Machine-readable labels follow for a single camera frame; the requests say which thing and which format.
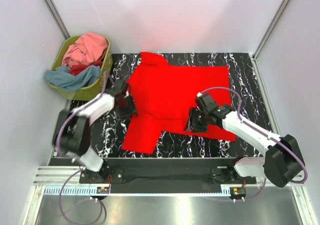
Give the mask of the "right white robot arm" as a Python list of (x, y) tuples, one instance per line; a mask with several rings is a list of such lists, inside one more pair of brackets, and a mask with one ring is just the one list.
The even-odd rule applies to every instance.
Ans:
[[(244, 177), (258, 177), (268, 179), (273, 185), (283, 188), (288, 183), (303, 184), (308, 179), (308, 171), (298, 142), (293, 136), (281, 136), (267, 131), (226, 104), (214, 105), (209, 110), (190, 108), (186, 131), (204, 133), (209, 125), (235, 134), (261, 154), (260, 157), (235, 159), (227, 170), (230, 182), (236, 184)], [(303, 178), (297, 181), (295, 177), (300, 172), (303, 172)]]

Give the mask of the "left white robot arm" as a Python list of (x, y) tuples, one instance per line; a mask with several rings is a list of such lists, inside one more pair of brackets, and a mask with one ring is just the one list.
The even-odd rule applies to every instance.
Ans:
[(97, 183), (103, 183), (111, 175), (107, 162), (91, 146), (91, 125), (112, 110), (121, 118), (137, 113), (133, 96), (128, 91), (99, 93), (72, 111), (60, 111), (52, 137), (57, 152), (75, 158), (81, 167), (90, 171), (90, 177)]

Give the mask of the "bright red t shirt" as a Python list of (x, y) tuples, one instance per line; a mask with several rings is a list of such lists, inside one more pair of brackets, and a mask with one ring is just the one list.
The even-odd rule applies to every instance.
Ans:
[(141, 62), (128, 79), (137, 110), (128, 125), (122, 149), (152, 154), (162, 131), (191, 135), (185, 131), (189, 110), (197, 93), (209, 94), (220, 106), (231, 105), (227, 66), (178, 66), (155, 53), (141, 52)]

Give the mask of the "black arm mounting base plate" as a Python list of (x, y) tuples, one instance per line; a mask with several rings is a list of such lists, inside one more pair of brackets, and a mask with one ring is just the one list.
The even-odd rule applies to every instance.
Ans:
[(108, 158), (102, 172), (85, 170), (81, 184), (127, 184), (131, 181), (204, 181), (242, 184), (232, 169), (233, 158)]

